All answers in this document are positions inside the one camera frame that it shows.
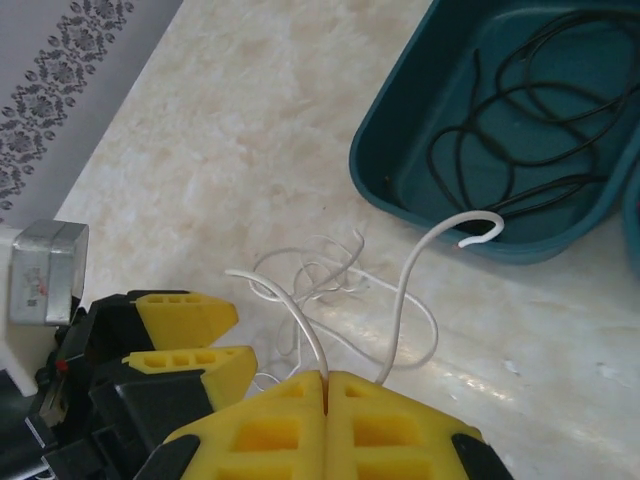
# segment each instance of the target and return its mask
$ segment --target cream marble surface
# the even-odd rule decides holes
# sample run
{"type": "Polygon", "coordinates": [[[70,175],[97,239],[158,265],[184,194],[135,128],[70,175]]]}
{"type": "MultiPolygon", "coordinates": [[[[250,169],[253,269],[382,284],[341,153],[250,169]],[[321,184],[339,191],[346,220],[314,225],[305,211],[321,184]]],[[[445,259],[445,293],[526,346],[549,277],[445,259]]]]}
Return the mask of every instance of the cream marble surface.
{"type": "MultiPolygon", "coordinates": [[[[225,268],[314,233],[350,241],[357,226],[363,265],[395,281],[418,233],[358,196],[347,156],[428,6],[401,3],[185,0],[58,215],[92,229],[85,300],[134,288],[228,298],[241,325],[225,341],[266,362],[285,313],[225,268]]],[[[388,386],[480,427],[517,479],[640,478],[638,287],[617,217],[542,265],[439,246],[410,289],[432,306],[440,347],[388,386]]],[[[316,318],[382,352],[391,302],[372,288],[316,318]]],[[[409,309],[402,334],[407,362],[428,328],[409,309]]],[[[327,345],[333,369],[374,376],[327,345]]]]}

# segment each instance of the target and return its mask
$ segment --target white cable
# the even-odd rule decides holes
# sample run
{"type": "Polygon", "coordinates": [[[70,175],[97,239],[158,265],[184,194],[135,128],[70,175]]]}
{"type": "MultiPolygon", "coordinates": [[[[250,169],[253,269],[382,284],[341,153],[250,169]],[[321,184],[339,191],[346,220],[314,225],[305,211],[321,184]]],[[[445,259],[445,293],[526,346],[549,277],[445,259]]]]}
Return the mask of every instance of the white cable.
{"type": "MultiPolygon", "coordinates": [[[[488,242],[494,239],[495,237],[497,237],[504,229],[504,221],[502,220],[502,218],[499,215],[492,212],[471,211],[471,212],[465,212],[458,215],[454,215],[453,217],[450,217],[444,220],[443,222],[433,227],[414,247],[414,249],[410,253],[409,257],[407,258],[407,261],[405,262],[402,268],[402,272],[400,274],[400,280],[397,286],[391,285],[390,283],[385,282],[384,280],[380,279],[375,275],[372,275],[366,270],[358,268],[359,267],[358,257],[362,252],[362,250],[364,249],[365,242],[364,242],[364,238],[357,230],[354,230],[354,235],[356,236],[356,239],[358,240],[359,244],[354,253],[351,253],[345,246],[338,243],[331,237],[315,235],[308,239],[308,240],[322,239],[332,243],[334,246],[338,247],[343,252],[349,255],[349,259],[346,262],[338,261],[336,259],[333,259],[325,255],[322,252],[319,252],[317,250],[313,250],[310,248],[290,247],[290,248],[281,248],[278,250],[274,250],[272,252],[269,252],[263,255],[254,265],[253,272],[246,272],[242,270],[227,270],[225,273],[227,275],[248,279],[250,281],[251,290],[256,295],[268,301],[283,303],[295,318],[297,325],[294,324],[294,338],[293,338],[292,348],[287,352],[282,352],[280,350],[280,347],[278,346],[278,341],[276,341],[276,349],[278,353],[283,356],[287,356],[293,353],[293,350],[296,348],[298,350],[297,351],[298,363],[293,368],[293,370],[287,375],[287,378],[294,375],[302,367],[302,354],[301,354],[302,339],[299,335],[300,329],[304,332],[306,338],[309,340],[309,343],[311,344],[314,354],[316,355],[316,358],[318,360],[319,369],[322,376],[324,378],[327,378],[328,372],[329,372],[327,359],[326,359],[324,350],[322,348],[322,345],[317,335],[315,334],[315,331],[314,331],[314,328],[315,328],[331,336],[335,340],[339,341],[349,350],[365,358],[366,360],[376,365],[381,365],[382,370],[380,371],[380,374],[376,379],[376,383],[383,384],[384,381],[389,376],[389,373],[393,367],[399,368],[399,369],[416,368],[418,366],[424,365],[434,355],[436,347],[438,345],[438,326],[429,308],[425,304],[423,304],[420,300],[418,300],[416,297],[414,297],[413,295],[407,292],[407,284],[409,282],[409,276],[411,274],[411,270],[413,269],[414,264],[416,263],[418,257],[420,256],[420,253],[422,252],[422,250],[424,250],[427,247],[427,245],[432,240],[434,240],[444,231],[450,228],[453,228],[461,223],[465,223],[472,220],[489,221],[494,224],[494,227],[484,235],[472,236],[464,240],[461,240],[457,244],[459,248],[465,248],[469,245],[488,242]],[[268,258],[277,256],[277,255],[288,254],[288,253],[297,253],[298,255],[300,255],[300,261],[301,261],[301,268],[294,275],[294,279],[293,279],[294,286],[293,286],[292,294],[287,293],[282,287],[280,287],[277,283],[273,282],[272,280],[260,274],[257,274],[255,272],[255,270],[268,258]],[[315,257],[315,260],[304,261],[303,255],[313,255],[315,257]],[[332,272],[331,269],[327,265],[323,264],[322,262],[325,262],[326,264],[332,265],[334,267],[337,266],[338,268],[332,272]],[[329,274],[326,277],[322,278],[321,280],[313,283],[313,278],[309,273],[310,266],[323,267],[329,272],[329,274]],[[312,285],[310,287],[305,288],[302,292],[296,292],[297,281],[300,275],[303,273],[312,282],[312,285]],[[349,280],[348,280],[349,273],[358,275],[360,277],[360,281],[355,286],[351,286],[349,284],[349,280]],[[325,325],[322,325],[321,323],[313,320],[312,318],[306,316],[303,313],[304,305],[306,304],[307,301],[319,300],[323,296],[330,293],[335,293],[337,291],[342,291],[347,293],[356,292],[359,288],[361,288],[363,282],[366,280],[369,280],[373,283],[376,283],[379,286],[382,286],[383,288],[396,292],[396,297],[395,297],[395,302],[393,307],[393,317],[392,317],[393,332],[392,332],[391,341],[389,343],[389,350],[387,352],[387,356],[384,362],[380,362],[379,360],[373,358],[371,355],[364,352],[362,349],[356,347],[352,342],[350,342],[347,338],[345,338],[340,333],[336,332],[335,330],[325,325]],[[337,282],[337,286],[326,287],[329,283],[333,281],[337,282]],[[400,322],[402,320],[402,307],[403,307],[405,297],[411,303],[416,305],[424,313],[431,327],[432,341],[431,341],[431,346],[429,347],[425,355],[422,358],[420,358],[418,361],[412,364],[398,366],[398,365],[394,365],[394,361],[395,361],[396,353],[398,350],[398,342],[400,338],[400,322]]],[[[282,327],[284,325],[285,323],[283,322],[280,325],[280,328],[278,329],[278,339],[280,338],[280,335],[282,333],[282,327]]],[[[256,376],[257,377],[263,376],[275,382],[279,382],[279,380],[274,375],[266,372],[259,372],[256,376]]]]}
{"type": "Polygon", "coordinates": [[[278,285],[273,280],[268,279],[267,277],[260,275],[256,272],[245,272],[242,270],[234,270],[229,269],[225,270],[225,274],[231,277],[240,277],[246,278],[247,280],[251,280],[255,283],[258,283],[265,288],[268,288],[274,295],[276,295],[282,303],[289,309],[291,314],[294,316],[298,325],[307,336],[309,343],[311,343],[311,348],[313,348],[313,353],[315,353],[316,358],[318,359],[318,368],[322,377],[325,379],[329,378],[329,366],[327,365],[327,357],[324,354],[324,349],[322,348],[322,344],[320,340],[318,340],[318,336],[316,332],[313,330],[313,327],[309,324],[307,317],[302,313],[300,307],[293,301],[291,296],[284,291],[284,289],[278,285]]]}

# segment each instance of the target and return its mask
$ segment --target coiled black cable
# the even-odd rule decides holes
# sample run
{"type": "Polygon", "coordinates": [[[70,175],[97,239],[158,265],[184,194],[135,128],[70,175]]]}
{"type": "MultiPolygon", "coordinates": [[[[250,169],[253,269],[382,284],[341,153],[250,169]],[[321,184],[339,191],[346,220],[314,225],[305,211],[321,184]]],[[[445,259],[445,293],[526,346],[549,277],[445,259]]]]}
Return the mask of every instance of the coiled black cable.
{"type": "Polygon", "coordinates": [[[499,213],[505,218],[513,218],[525,215],[566,200],[579,192],[586,185],[602,183],[607,180],[606,176],[597,175],[596,171],[600,162],[600,152],[597,142],[604,137],[618,122],[624,113],[632,95],[640,91],[638,75],[640,74],[640,13],[621,10],[578,10],[568,12],[553,18],[538,28],[529,39],[513,50],[498,66],[495,77],[495,93],[478,103],[477,96],[482,80],[482,62],[480,51],[473,54],[475,81],[471,91],[469,113],[464,121],[459,125],[452,125],[443,128],[435,133],[427,146],[426,163],[429,172],[440,191],[447,201],[458,211],[483,209],[499,213]],[[571,29],[588,24],[605,23],[624,33],[631,42],[633,55],[630,62],[629,73],[625,86],[620,95],[612,99],[589,91],[588,89],[561,81],[534,81],[532,80],[532,63],[538,53],[549,44],[556,36],[571,29]],[[505,87],[504,74],[508,68],[516,61],[523,61],[523,81],[520,84],[505,87]],[[567,95],[573,95],[593,104],[594,107],[568,117],[559,116],[549,105],[539,96],[541,90],[555,90],[567,95]],[[537,109],[528,108],[513,98],[516,92],[523,92],[537,109]],[[500,141],[482,130],[479,119],[492,105],[504,101],[509,106],[520,112],[530,120],[557,127],[565,131],[574,138],[577,145],[565,152],[555,154],[548,158],[535,161],[517,158],[512,155],[500,141]],[[599,114],[608,113],[611,117],[606,124],[595,134],[587,135],[580,130],[578,124],[588,118],[599,114]],[[456,198],[447,183],[440,175],[434,159],[434,149],[437,143],[445,135],[455,133],[454,162],[457,187],[460,192],[460,199],[456,198]],[[462,146],[465,139],[472,135],[480,141],[483,148],[492,154],[497,160],[505,165],[506,182],[500,199],[490,205],[476,205],[471,199],[464,175],[464,162],[462,158],[462,146]],[[520,169],[544,168],[566,160],[578,153],[586,153],[589,158],[587,170],[577,172],[572,175],[557,178],[550,182],[543,183],[523,192],[514,193],[516,175],[520,169]],[[541,201],[537,204],[528,205],[513,209],[520,202],[536,197],[542,193],[552,190],[563,189],[555,197],[541,201]]]}

